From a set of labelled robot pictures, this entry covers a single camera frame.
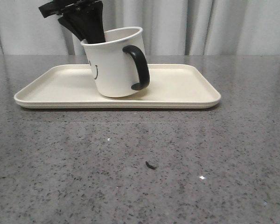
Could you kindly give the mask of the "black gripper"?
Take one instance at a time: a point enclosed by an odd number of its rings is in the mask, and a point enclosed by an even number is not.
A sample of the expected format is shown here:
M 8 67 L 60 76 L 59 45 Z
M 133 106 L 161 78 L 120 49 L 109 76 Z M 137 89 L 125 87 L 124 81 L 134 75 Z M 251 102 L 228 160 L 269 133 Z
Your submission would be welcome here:
M 103 2 L 99 0 L 53 0 L 38 7 L 44 18 L 69 13 L 69 19 L 61 16 L 58 22 L 80 41 L 105 42 L 103 28 Z

